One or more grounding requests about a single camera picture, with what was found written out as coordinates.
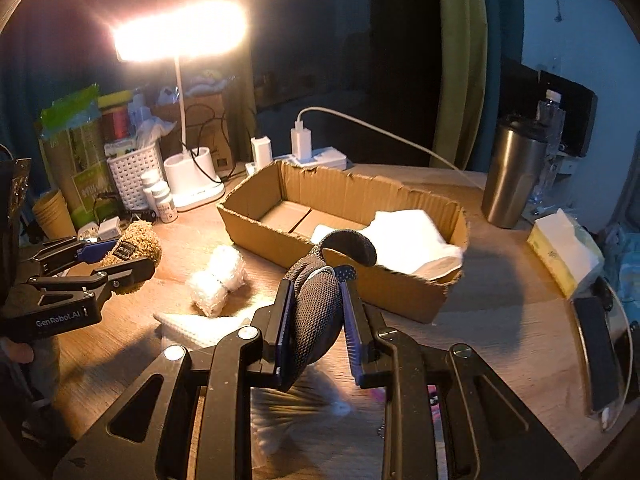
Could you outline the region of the left hand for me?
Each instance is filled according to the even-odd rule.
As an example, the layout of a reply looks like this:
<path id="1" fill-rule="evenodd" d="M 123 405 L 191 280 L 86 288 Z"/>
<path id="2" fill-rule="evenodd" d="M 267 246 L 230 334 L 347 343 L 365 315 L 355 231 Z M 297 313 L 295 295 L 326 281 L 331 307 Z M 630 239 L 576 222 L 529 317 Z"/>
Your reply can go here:
<path id="1" fill-rule="evenodd" d="M 29 401 L 52 401 L 60 383 L 58 337 L 18 344 L 1 338 L 1 368 L 9 371 L 13 385 Z"/>

